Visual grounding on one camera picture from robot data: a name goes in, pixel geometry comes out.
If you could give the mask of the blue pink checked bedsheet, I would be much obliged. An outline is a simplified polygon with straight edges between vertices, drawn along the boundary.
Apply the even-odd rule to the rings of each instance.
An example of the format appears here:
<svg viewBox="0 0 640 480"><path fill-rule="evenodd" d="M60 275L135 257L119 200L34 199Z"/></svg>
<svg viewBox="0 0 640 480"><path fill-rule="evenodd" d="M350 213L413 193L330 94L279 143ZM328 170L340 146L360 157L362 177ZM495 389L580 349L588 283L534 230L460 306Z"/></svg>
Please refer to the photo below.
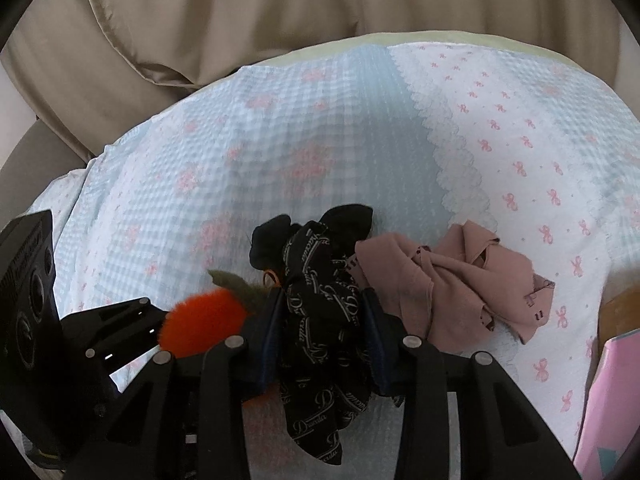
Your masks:
<svg viewBox="0 0 640 480"><path fill-rule="evenodd" d="M254 280L250 233L369 205L376 232L436 244L474 221L555 282L548 323L487 350L582 477L626 436L594 445L585 405L600 305L639 279L639 122L580 68L470 44L358 47L245 67L53 181L58 313L148 296L168 309L209 271Z"/></svg>

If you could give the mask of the grey sofa headboard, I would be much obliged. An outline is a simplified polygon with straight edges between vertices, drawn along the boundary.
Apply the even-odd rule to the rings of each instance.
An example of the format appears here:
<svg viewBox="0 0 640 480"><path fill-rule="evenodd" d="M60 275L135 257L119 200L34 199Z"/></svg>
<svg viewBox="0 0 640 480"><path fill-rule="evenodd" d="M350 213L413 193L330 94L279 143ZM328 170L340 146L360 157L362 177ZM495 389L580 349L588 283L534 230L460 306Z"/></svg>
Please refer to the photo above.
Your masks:
<svg viewBox="0 0 640 480"><path fill-rule="evenodd" d="M79 155L38 119L1 168L1 227L29 211L54 180L85 168L94 156L92 151Z"/></svg>

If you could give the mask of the orange fur pompom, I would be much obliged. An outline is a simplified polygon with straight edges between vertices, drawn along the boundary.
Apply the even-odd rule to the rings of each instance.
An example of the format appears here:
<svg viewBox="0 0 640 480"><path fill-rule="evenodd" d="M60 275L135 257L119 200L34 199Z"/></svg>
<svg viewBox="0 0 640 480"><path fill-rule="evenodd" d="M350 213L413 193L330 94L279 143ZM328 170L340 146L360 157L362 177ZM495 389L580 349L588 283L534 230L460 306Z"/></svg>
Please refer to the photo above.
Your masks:
<svg viewBox="0 0 640 480"><path fill-rule="evenodd" d="M178 302L158 333L160 348L176 358L196 356L239 335L249 318L265 310L271 289L280 287L271 270L262 274L261 283L223 270L209 270L208 274L214 288Z"/></svg>

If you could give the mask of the pink cardboard box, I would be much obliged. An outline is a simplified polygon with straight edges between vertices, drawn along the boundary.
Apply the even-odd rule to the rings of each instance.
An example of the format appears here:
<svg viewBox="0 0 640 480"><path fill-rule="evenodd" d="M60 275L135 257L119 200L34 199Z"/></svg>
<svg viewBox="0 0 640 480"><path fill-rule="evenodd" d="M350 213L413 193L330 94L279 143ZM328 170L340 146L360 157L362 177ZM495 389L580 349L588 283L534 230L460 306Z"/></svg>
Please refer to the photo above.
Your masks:
<svg viewBox="0 0 640 480"><path fill-rule="evenodd" d="M584 479L639 477L639 289L600 310L593 376L574 465Z"/></svg>

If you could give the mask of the black printed scrunchie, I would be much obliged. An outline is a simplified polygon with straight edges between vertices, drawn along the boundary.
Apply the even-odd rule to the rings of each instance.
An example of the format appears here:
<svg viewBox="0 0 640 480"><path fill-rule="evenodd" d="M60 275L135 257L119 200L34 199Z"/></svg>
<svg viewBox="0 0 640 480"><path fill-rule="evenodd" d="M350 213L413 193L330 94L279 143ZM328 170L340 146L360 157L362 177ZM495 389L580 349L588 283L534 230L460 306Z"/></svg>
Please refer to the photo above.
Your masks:
<svg viewBox="0 0 640 480"><path fill-rule="evenodd" d="M382 342L347 270L351 256L331 257L328 249L315 244L280 278L286 323L280 395L295 444L338 466L340 432L367 409L371 396L388 396L396 406L405 398L382 377Z"/></svg>

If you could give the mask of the green mattress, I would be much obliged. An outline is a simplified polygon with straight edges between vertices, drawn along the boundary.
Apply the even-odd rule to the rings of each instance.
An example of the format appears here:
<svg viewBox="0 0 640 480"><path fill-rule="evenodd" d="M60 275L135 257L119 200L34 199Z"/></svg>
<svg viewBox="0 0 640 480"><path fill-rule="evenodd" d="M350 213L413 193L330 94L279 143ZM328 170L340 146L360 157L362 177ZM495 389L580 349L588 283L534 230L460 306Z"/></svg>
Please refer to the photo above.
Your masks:
<svg viewBox="0 0 640 480"><path fill-rule="evenodd" d="M268 58L255 65L263 66L288 66L300 61L316 60L327 56L337 55L353 48L373 44L374 46L391 47L398 44L414 44L415 42L427 42L428 44L470 44L471 46L488 47L500 50L526 53L528 55L551 58L556 62L579 68L579 65L561 53L526 44L518 40L506 37L476 34L475 32L462 32L461 30L426 30L425 32L375 32L358 37L346 38L316 44L288 52L282 55Z"/></svg>

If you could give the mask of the beige curtain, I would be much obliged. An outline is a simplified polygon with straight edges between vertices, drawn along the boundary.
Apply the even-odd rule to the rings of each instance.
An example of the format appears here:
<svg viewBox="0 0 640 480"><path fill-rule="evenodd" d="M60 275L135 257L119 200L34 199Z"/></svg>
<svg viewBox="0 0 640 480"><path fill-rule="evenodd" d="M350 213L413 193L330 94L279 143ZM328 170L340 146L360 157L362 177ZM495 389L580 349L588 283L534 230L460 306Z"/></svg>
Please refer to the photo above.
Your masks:
<svg viewBox="0 0 640 480"><path fill-rule="evenodd" d="M35 114L87 155L239 67L373 34L464 30L560 52L605 81L611 0L32 0L1 55Z"/></svg>

